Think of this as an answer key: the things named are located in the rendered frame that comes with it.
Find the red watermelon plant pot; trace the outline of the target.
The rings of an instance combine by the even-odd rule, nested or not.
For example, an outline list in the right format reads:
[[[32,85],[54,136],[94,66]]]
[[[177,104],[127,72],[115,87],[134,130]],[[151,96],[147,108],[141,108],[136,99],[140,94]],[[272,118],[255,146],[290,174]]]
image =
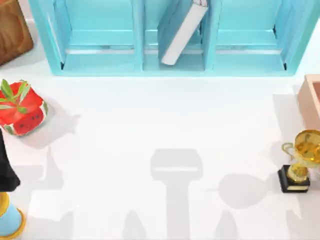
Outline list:
[[[3,79],[0,83],[0,126],[9,134],[24,136],[47,117],[49,108],[31,84],[20,80],[12,84]]]

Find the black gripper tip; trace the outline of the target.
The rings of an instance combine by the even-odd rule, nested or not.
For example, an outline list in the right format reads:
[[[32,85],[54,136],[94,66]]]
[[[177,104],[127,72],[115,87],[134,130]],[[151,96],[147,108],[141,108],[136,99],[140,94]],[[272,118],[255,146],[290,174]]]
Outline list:
[[[3,133],[0,129],[0,193],[13,192],[20,184],[21,181],[9,162]]]

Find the salmon-coloured shallow box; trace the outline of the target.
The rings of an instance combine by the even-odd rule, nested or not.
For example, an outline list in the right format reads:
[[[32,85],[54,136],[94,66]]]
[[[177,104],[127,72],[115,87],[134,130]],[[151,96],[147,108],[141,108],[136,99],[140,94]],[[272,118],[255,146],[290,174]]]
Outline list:
[[[320,74],[306,74],[297,95],[306,129],[320,131]]]

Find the wooden cupboard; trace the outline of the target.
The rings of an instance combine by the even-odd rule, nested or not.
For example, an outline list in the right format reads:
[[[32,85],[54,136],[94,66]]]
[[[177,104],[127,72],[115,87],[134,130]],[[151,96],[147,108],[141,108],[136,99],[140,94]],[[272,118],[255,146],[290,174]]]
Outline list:
[[[0,66],[29,52],[34,42],[18,0],[0,0]]]

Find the blue and white book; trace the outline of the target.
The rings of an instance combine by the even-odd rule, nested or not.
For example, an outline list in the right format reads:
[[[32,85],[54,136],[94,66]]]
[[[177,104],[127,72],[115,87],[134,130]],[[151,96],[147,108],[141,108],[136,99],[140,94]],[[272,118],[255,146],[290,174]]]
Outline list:
[[[176,64],[208,9],[208,0],[170,0],[157,26],[160,63]]]

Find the gold trophy with black base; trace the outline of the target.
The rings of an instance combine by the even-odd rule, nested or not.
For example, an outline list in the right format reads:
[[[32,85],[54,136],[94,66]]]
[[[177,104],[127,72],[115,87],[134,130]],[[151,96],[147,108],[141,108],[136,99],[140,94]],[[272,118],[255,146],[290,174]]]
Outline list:
[[[283,193],[306,193],[311,185],[309,169],[320,167],[320,131],[305,129],[294,139],[281,145],[293,161],[278,170]]]

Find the light blue rack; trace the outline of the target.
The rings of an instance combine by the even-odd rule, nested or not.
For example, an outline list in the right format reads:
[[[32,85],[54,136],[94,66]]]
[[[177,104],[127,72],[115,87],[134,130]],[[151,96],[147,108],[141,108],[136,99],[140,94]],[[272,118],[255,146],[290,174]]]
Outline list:
[[[56,76],[292,76],[320,17],[320,0],[207,0],[165,65],[158,24],[170,1],[28,0]]]

